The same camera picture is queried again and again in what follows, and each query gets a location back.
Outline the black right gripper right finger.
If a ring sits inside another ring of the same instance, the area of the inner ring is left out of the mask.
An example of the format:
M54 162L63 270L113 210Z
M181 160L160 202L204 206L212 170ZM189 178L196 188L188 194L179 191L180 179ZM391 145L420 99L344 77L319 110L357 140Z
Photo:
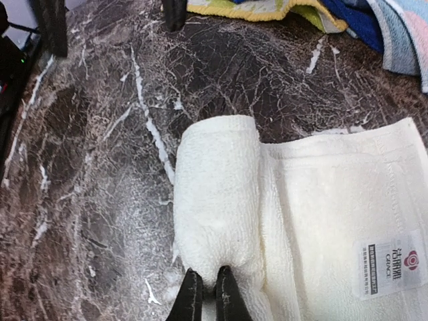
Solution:
M232 269L222 266L215 283L217 321L252 321Z

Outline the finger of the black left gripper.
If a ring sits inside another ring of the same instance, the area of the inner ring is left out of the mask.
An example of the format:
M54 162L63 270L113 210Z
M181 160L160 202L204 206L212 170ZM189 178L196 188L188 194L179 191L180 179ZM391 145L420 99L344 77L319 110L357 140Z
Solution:
M38 23L47 48L57 57L68 55L66 4L64 0L38 1Z
M162 0L162 3L168 30L181 30L187 18L187 0Z

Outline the cream white embroidered towel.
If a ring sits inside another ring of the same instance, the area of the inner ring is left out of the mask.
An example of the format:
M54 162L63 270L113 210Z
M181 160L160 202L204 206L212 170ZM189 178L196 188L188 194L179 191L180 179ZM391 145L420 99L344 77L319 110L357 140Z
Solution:
M224 265L254 320L427 319L427 151L411 118L281 144L249 116L197 122L173 217L204 320Z

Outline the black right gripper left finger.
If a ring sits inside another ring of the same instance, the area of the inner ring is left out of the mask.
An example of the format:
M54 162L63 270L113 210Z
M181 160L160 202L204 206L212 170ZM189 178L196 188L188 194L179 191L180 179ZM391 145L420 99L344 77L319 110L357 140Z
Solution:
M166 321L201 321L203 280L189 268Z

